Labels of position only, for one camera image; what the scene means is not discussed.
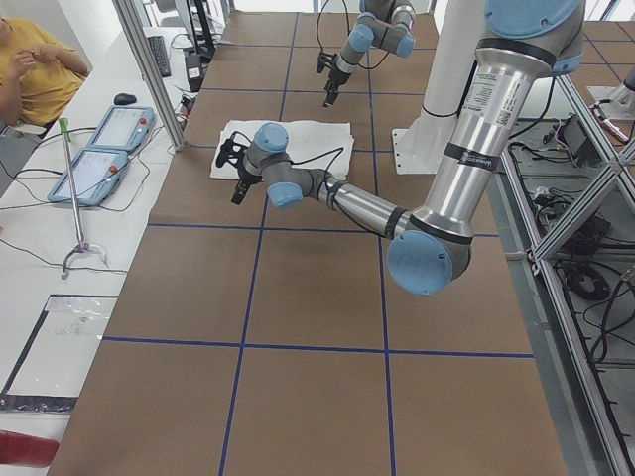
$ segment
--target white cloth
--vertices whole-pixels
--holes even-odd
[[[229,121],[220,133],[218,144],[222,145],[235,131],[243,133],[252,140],[260,126],[267,122],[272,121]],[[302,162],[338,147],[343,147],[342,153],[331,164],[328,171],[339,179],[346,179],[354,142],[353,136],[350,135],[350,124],[324,124],[316,121],[280,122],[279,124],[287,129],[289,134],[287,154],[293,162]],[[234,140],[247,145],[246,139],[240,135],[237,135]],[[216,148],[214,160],[211,163],[210,176],[213,179],[238,179],[238,172],[230,164],[225,164],[222,168],[216,166],[216,157],[219,152],[220,147]],[[335,153],[328,154],[321,159],[296,167],[326,169],[334,156]]]

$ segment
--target monitor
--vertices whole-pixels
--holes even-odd
[[[203,62],[210,62],[216,52],[216,46],[207,22],[203,0],[175,0],[175,5],[186,27],[194,52],[202,57]]]

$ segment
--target transparent plastic sheet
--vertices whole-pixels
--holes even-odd
[[[72,412],[115,302],[49,296],[0,392],[0,412]]]

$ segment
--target light blue tablet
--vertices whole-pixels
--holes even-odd
[[[110,106],[92,134],[88,147],[131,153],[155,123],[152,107]]]
[[[77,203],[85,206],[100,204],[112,193],[125,174],[127,166],[128,153],[126,151],[81,149],[72,160]],[[67,171],[47,195],[47,200],[53,203],[70,203]]]

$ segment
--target label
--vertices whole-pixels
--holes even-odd
[[[511,129],[529,93],[530,83],[504,74],[474,76],[461,114],[471,114],[487,124]]]

